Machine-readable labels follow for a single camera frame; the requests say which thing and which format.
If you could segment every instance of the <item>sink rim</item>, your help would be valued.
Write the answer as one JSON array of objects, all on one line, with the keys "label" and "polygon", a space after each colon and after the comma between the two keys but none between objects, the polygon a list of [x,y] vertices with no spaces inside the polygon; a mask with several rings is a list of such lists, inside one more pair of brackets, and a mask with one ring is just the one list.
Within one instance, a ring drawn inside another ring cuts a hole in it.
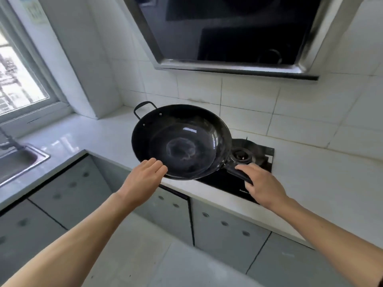
[{"label": "sink rim", "polygon": [[[11,181],[15,180],[16,178],[20,177],[21,175],[25,174],[26,172],[28,172],[32,168],[36,167],[37,165],[41,164],[42,162],[44,162],[50,158],[49,154],[45,153],[44,151],[41,151],[40,149],[37,149],[36,147],[34,147],[33,145],[31,145],[29,143],[22,144],[22,146],[24,146],[24,148],[27,151],[30,151],[37,156],[36,161],[33,164],[31,164],[30,166],[28,166],[27,168],[25,168],[24,170],[18,172],[17,174],[13,175],[12,177],[8,178],[7,180],[4,180],[3,182],[1,182],[0,188],[3,187],[4,185],[10,183]],[[0,156],[0,159],[2,157],[10,155],[16,151],[18,151],[18,150],[16,150],[16,149],[11,150],[11,151],[5,153],[4,155]]]}]

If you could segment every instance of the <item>stainless steel sink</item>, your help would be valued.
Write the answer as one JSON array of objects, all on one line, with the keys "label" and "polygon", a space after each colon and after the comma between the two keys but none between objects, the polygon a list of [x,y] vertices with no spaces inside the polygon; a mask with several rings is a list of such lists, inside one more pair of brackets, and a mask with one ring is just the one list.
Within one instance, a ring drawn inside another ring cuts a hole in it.
[{"label": "stainless steel sink", "polygon": [[14,149],[0,156],[0,187],[36,167],[49,157],[50,155],[29,144],[23,145],[22,149]]}]

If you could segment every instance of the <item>wok handle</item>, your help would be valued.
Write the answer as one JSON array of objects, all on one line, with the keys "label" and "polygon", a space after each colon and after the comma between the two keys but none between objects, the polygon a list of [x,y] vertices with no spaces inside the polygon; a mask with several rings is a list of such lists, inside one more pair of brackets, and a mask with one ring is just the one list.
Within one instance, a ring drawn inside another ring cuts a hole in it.
[{"label": "wok handle", "polygon": [[152,104],[153,107],[157,108],[156,105],[153,104],[153,103],[150,102],[150,101],[146,101],[146,102],[141,102],[141,103],[139,103],[139,104],[134,108],[134,110],[133,110],[133,113],[136,115],[136,117],[137,117],[139,120],[141,120],[141,118],[136,114],[136,111],[137,111],[139,108],[145,106],[146,104]]},{"label": "wok handle", "polygon": [[253,185],[253,182],[251,181],[250,177],[246,173],[244,173],[243,171],[235,169],[234,166],[232,166],[232,165],[225,164],[223,167],[231,175],[234,175],[235,177],[241,178],[242,180]]}]

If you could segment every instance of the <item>black stove top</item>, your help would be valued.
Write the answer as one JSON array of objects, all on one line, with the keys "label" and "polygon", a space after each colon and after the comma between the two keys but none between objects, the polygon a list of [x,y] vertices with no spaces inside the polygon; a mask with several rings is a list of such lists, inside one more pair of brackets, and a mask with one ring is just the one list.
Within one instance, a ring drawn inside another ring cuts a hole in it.
[{"label": "black stove top", "polygon": [[[257,145],[246,139],[233,139],[230,159],[231,163],[234,164],[256,163],[261,168],[271,172],[274,151],[274,148]],[[257,203],[246,190],[245,182],[227,173],[225,169],[220,169],[197,180],[240,198]]]}]

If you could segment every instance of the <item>person's left hand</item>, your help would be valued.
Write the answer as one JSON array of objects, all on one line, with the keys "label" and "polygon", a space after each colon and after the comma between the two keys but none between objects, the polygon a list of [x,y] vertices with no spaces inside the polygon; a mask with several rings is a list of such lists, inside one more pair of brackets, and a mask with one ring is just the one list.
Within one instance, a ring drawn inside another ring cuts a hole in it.
[{"label": "person's left hand", "polygon": [[133,204],[136,208],[152,196],[167,170],[167,167],[155,158],[144,160],[127,176],[117,194],[126,204]]}]

